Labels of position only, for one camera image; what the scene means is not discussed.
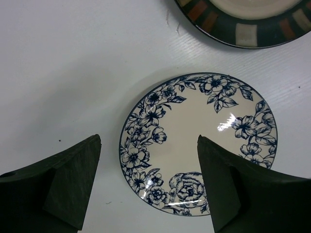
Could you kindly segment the blue floral plate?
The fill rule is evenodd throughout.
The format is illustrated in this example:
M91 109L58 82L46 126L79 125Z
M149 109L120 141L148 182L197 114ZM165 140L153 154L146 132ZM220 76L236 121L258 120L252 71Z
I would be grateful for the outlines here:
M219 73L182 75L148 92L124 123L119 156L129 187L163 212L209 215L201 135L264 168L276 156L275 118L253 87Z

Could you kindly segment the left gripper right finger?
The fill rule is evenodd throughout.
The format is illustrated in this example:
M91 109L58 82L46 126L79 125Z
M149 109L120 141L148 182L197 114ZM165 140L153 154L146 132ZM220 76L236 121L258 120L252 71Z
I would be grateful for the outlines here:
M263 168L204 136L197 152L215 232L310 232L310 179Z

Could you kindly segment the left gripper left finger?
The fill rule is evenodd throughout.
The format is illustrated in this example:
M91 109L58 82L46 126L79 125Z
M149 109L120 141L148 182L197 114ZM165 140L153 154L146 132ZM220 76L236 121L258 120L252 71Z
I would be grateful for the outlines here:
M101 154L92 135L0 176L2 233L76 233L83 228Z

